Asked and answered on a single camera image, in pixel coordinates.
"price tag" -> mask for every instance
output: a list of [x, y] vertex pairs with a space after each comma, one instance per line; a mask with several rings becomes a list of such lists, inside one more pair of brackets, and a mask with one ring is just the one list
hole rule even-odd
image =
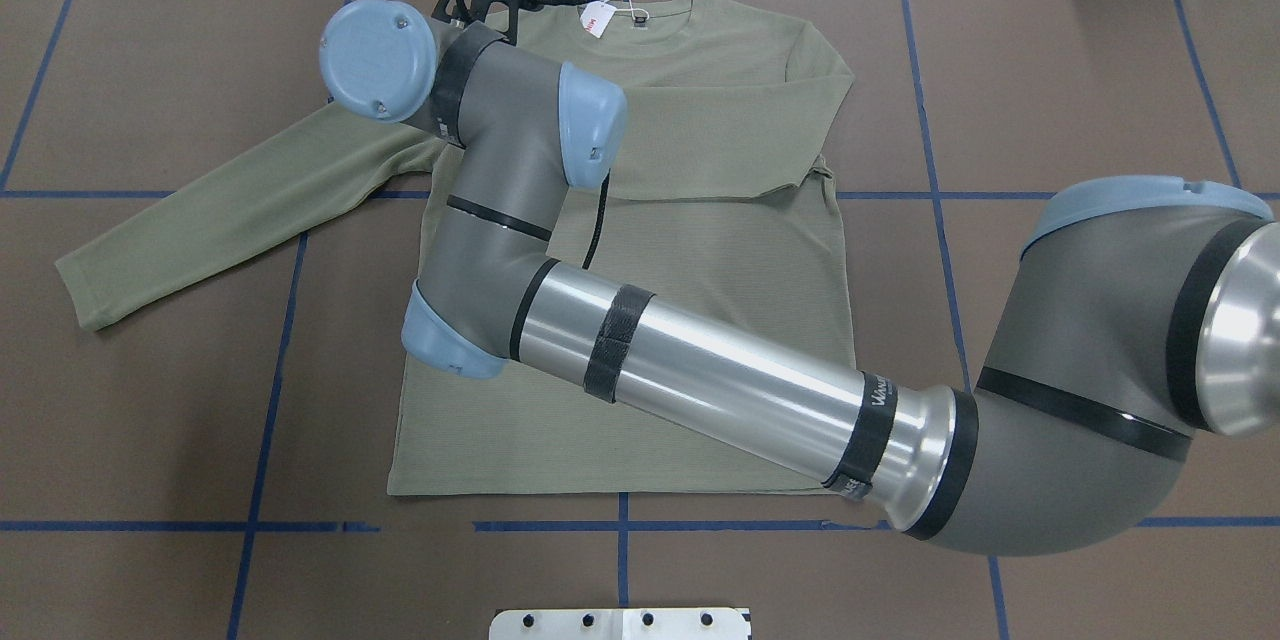
[[613, 20], [613, 14], [618, 8], [609, 5], [609, 3], [586, 3], [582, 8], [582, 29], [596, 38], [603, 37], [604, 28], [608, 28], [609, 20]]

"silver aluminum tube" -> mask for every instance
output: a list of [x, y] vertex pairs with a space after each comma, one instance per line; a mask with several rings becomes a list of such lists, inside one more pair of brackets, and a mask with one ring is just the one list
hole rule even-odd
[[[618, 289], [579, 268], [553, 268], [525, 317], [520, 361], [581, 387]], [[614, 398], [823, 483], [850, 443], [864, 381], [851, 367], [654, 298], [636, 325]], [[900, 530], [919, 518], [937, 488], [952, 406], [945, 388], [899, 389], [870, 497]]]

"green long-sleeve shirt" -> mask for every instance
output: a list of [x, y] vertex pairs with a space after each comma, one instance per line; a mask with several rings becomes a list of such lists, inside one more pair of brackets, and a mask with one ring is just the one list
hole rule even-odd
[[[576, 8], [521, 15], [522, 49], [627, 93], [593, 271], [851, 364], [842, 225], [819, 155], [850, 70], [794, 17], [728, 0], [644, 8], [644, 28], [618, 14], [603, 38], [581, 28]], [[338, 218], [403, 172], [433, 172], [426, 248], [462, 161], [421, 131], [330, 104], [63, 257], [58, 270], [81, 325], [96, 330]], [[594, 219], [594, 195], [570, 193], [550, 253], [579, 260]], [[392, 494], [813, 486], [530, 367], [475, 381], [406, 360]]]

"light blue joint cap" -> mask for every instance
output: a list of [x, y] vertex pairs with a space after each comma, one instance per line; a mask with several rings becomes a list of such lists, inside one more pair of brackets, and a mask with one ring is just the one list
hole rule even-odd
[[449, 326], [443, 317], [435, 315], [434, 308], [417, 291], [417, 283], [413, 283], [413, 293], [410, 296], [408, 308], [404, 311], [401, 343], [404, 344], [408, 355], [420, 358], [426, 365], [462, 378], [489, 380], [497, 378], [503, 366], [507, 365], [506, 358], [492, 356], [477, 348], [475, 343]]
[[559, 78], [561, 152], [572, 188], [599, 188], [627, 129], [627, 97], [611, 81], [567, 61]]
[[1262, 198], [1233, 186], [1210, 180], [1188, 183], [1174, 175], [1120, 175], [1085, 180], [1053, 195], [1036, 224], [1032, 239], [1023, 246], [1023, 253], [1043, 236], [1074, 225], [1076, 221], [1111, 212], [1178, 206], [1222, 207], [1248, 212], [1267, 221], [1275, 220], [1271, 207], [1267, 207]]
[[426, 102], [435, 81], [435, 37], [416, 6], [357, 0], [325, 26], [320, 76], [347, 110], [401, 122]]

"metal mount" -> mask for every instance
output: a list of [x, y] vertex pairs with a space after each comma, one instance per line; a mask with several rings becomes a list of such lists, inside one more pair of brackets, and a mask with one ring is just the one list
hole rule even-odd
[[503, 611], [489, 640], [750, 640], [746, 608], [609, 608]]

